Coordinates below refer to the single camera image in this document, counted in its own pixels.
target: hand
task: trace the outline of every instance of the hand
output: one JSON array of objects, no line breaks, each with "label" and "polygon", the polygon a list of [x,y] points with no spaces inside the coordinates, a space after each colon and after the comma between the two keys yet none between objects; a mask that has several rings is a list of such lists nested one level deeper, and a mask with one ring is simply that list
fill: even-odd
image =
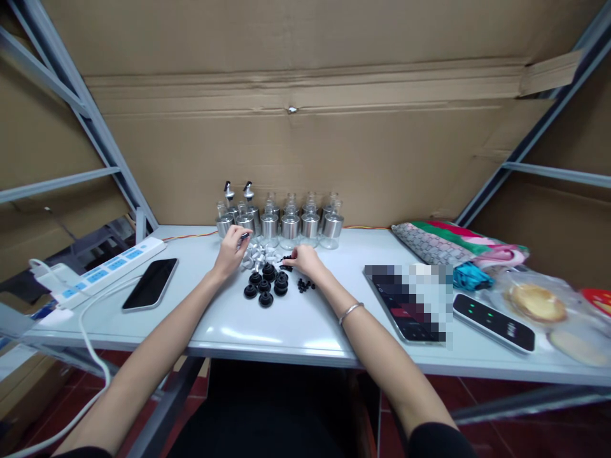
[{"label": "hand", "polygon": [[283,260],[282,264],[297,267],[312,280],[327,271],[313,246],[299,245],[295,247],[291,257],[292,259]]},{"label": "hand", "polygon": [[[244,252],[248,248],[250,242],[250,234],[253,231],[250,229],[244,229],[242,226],[232,225],[227,231],[227,235],[221,242],[221,249],[216,257],[216,262],[212,268],[212,272],[219,275],[219,277],[225,280],[230,276],[237,267],[240,265]],[[240,237],[245,233],[249,234],[249,237],[242,241],[240,249],[237,250],[237,245],[240,243]]]}]

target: black rubber stopper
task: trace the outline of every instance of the black rubber stopper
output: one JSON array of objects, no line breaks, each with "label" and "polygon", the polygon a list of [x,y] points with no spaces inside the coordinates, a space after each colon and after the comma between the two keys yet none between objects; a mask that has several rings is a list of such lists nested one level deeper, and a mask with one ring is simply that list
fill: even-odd
[{"label": "black rubber stopper", "polygon": [[282,297],[286,294],[286,292],[288,291],[288,285],[287,284],[278,284],[276,283],[274,285],[274,292],[276,293],[276,296]]},{"label": "black rubber stopper", "polygon": [[263,278],[269,282],[276,278],[276,269],[270,263],[265,263],[263,266]]},{"label": "black rubber stopper", "polygon": [[253,284],[255,286],[257,286],[259,283],[261,283],[261,280],[263,280],[261,278],[261,275],[253,272],[253,274],[250,276],[250,278],[248,279],[248,281],[250,282],[250,284]]},{"label": "black rubber stopper", "polygon": [[244,296],[247,298],[252,299],[256,296],[256,294],[257,290],[253,285],[249,284],[244,288]]},{"label": "black rubber stopper", "polygon": [[286,272],[278,272],[278,275],[276,276],[276,282],[279,281],[288,282],[288,275],[286,274]]},{"label": "black rubber stopper", "polygon": [[272,305],[273,302],[274,302],[274,297],[267,291],[261,293],[261,295],[259,296],[259,304],[261,304],[261,307],[265,309],[269,307],[270,305]]},{"label": "black rubber stopper", "polygon": [[261,280],[261,283],[259,283],[259,291],[261,293],[266,293],[270,289],[272,289],[272,286],[269,284],[269,281]]},{"label": "black rubber stopper", "polygon": [[288,290],[288,279],[278,276],[274,283],[274,292],[277,296],[284,296]]}]

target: red tile floor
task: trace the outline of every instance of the red tile floor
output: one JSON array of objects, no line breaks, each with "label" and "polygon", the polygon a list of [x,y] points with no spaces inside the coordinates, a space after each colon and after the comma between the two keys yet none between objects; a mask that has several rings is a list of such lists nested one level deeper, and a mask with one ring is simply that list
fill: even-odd
[{"label": "red tile floor", "polygon": [[[106,350],[104,359],[118,366],[129,353]],[[506,382],[481,378],[428,377],[450,411],[529,391],[542,384]],[[40,419],[27,431],[19,448],[39,443],[60,431],[103,386],[102,380],[75,371]],[[207,377],[198,377],[172,433],[160,454],[165,457],[190,416],[204,402]],[[118,456],[129,448],[155,409],[149,401],[140,413]],[[478,456],[488,457],[580,457],[607,455],[611,449],[611,402],[545,412],[518,419],[484,422],[460,428]],[[52,452],[57,446],[50,447]],[[380,425],[380,458],[404,457],[403,447],[388,402],[383,397]]]}]

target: pixelated screen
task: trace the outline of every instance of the pixelated screen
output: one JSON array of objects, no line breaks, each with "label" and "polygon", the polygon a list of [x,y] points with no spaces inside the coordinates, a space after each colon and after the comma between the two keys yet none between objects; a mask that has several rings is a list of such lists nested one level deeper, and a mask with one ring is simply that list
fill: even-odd
[{"label": "pixelated screen", "polygon": [[397,331],[412,342],[448,342],[452,321],[451,266],[369,265],[364,274]]}]

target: metal shelf frame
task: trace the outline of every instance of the metal shelf frame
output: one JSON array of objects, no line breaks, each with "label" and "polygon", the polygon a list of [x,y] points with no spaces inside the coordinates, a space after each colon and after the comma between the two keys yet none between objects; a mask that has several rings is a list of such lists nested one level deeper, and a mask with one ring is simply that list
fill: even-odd
[{"label": "metal shelf frame", "polygon": [[42,62],[2,27],[0,46],[25,71],[70,105],[106,168],[0,191],[0,203],[112,175],[132,211],[140,212],[151,229],[157,229],[159,224],[153,211],[40,0],[9,0],[8,3]]},{"label": "metal shelf frame", "polygon": [[535,125],[526,138],[522,140],[516,150],[509,156],[508,160],[501,164],[494,176],[488,180],[458,218],[456,218],[455,223],[459,226],[468,227],[469,224],[473,222],[475,217],[482,211],[505,180],[507,180],[512,171],[542,175],[593,186],[602,186],[604,188],[611,187],[610,176],[523,163],[526,155],[533,149],[534,145],[536,145],[545,131],[611,50],[611,0],[607,0],[573,50],[583,51],[582,60],[577,69],[575,80],[571,85],[546,91],[539,95],[541,99],[556,99],[556,103],[548,110],[537,125]]}]

